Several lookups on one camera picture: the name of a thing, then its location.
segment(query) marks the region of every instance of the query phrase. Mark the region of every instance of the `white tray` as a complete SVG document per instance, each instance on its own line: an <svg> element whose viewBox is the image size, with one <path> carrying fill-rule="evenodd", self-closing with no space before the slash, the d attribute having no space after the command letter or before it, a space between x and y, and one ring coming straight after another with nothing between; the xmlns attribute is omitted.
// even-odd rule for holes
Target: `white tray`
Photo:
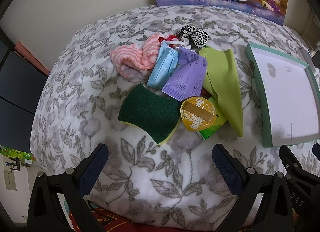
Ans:
<svg viewBox="0 0 320 232"><path fill-rule="evenodd" d="M320 92L310 66L277 50L250 43L249 60L261 104L263 146L320 138Z"/></svg>

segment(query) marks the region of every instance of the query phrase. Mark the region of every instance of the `yellow round container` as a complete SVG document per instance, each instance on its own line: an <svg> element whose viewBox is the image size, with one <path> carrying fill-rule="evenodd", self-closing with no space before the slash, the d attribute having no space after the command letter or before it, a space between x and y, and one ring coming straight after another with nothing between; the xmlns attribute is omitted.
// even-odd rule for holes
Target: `yellow round container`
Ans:
<svg viewBox="0 0 320 232"><path fill-rule="evenodd" d="M201 108L202 110L207 111L207 112L201 111L201 110L199 111L194 106L190 107L190 105L188 105L189 108L193 108L193 110L195 109L196 111L199 111L197 113L198 115L205 114L206 119L209 119L209 117L212 117L211 121L209 122L209 121L197 116L196 114L185 110L184 107L187 106L187 103L191 103L191 104ZM181 114L182 122L188 131L204 130L208 127L211 127L216 120L215 108L214 108L213 104L210 101L208 101L207 99L202 98L202 97L192 97L192 98L185 100L181 105L180 114Z"/></svg>

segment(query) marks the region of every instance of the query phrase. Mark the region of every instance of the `cable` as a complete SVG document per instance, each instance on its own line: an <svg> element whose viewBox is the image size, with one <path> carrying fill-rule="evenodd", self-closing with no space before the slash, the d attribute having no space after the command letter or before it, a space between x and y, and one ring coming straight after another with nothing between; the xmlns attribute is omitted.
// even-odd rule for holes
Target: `cable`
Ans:
<svg viewBox="0 0 320 232"><path fill-rule="evenodd" d="M319 27L319 24L318 24L318 20L317 20L317 18L316 18L316 16L315 16L315 14L314 14L314 12L313 12L313 10L312 10L311 7L310 7L310 9L311 9L312 15L313 15L313 17L314 17L314 19L315 19L315 21L316 21L316 24L317 24L317 26L318 26L318 29L320 30L320 27Z"/></svg>
<svg viewBox="0 0 320 232"><path fill-rule="evenodd" d="M91 206L91 203L92 203L92 202L91 202L90 200L88 200L88 205L89 205L89 207L90 207L91 210L93 210L96 214L98 214L98 215L100 215L100 216L108 219L108 220L106 220L105 222L101 223L101 226L102 226L102 227L105 226L106 224L111 223L111 222L113 221L113 219L111 219L111 218L109 218L109 217L107 217L107 216L99 213L98 211L96 211L96 210Z"/></svg>

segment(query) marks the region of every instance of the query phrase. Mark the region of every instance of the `floral blanket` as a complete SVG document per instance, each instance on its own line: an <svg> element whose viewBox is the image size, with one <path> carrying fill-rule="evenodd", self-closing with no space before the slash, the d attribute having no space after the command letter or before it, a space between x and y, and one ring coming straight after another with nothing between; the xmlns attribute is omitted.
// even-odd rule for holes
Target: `floral blanket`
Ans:
<svg viewBox="0 0 320 232"><path fill-rule="evenodd" d="M119 45L142 44L154 32L174 33L186 24L207 32L209 46L232 48L241 86L243 137L226 123L203 142L181 123L172 138L159 146L143 130L118 121L130 89L147 79L135 70L123 79L110 61L110 51ZM84 27L68 43L44 87L32 127L32 153L46 173L61 174L76 167L98 143L105 143L110 157L88 196L91 201L138 223L214 230L236 201L212 161L215 144L222 143L245 167L261 174L285 172L278 148L262 147L260 102L245 53L248 42L299 59L305 47L286 26L218 7L148 6ZM291 150L304 169L319 175L312 145ZM260 200L246 224L252 222Z"/></svg>

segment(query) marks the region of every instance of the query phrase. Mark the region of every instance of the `red fabric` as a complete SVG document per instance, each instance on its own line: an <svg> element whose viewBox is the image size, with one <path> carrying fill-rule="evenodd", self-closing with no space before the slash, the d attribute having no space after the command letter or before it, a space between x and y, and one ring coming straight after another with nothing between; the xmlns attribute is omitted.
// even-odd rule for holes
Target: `red fabric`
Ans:
<svg viewBox="0 0 320 232"><path fill-rule="evenodd" d="M94 217L100 222L100 224L107 221L107 219L103 216L113 219L110 223L105 224L103 226L106 232L110 232L110 231L112 232L123 232L123 231L127 231L127 232L150 232L150 231L152 232L190 232L189 230L183 230L183 229L177 229L177 228L159 228L159 227L153 227L150 225L135 224L130 220L124 217L118 216L103 208L95 208L95 210L99 214L94 212L93 210L91 212L94 215ZM79 228L71 211L69 211L69 217L71 219L74 230L77 232L81 232L81 229ZM246 231L247 229L248 228L242 228L240 232Z"/></svg>
<svg viewBox="0 0 320 232"><path fill-rule="evenodd" d="M165 39L164 37L159 37L159 42L162 43L162 41L173 41L174 39L178 40L178 37L176 37L175 35L169 35L169 37L167 39Z"/></svg>
<svg viewBox="0 0 320 232"><path fill-rule="evenodd" d="M210 93L207 92L204 88L201 89L201 96L202 97L211 97Z"/></svg>

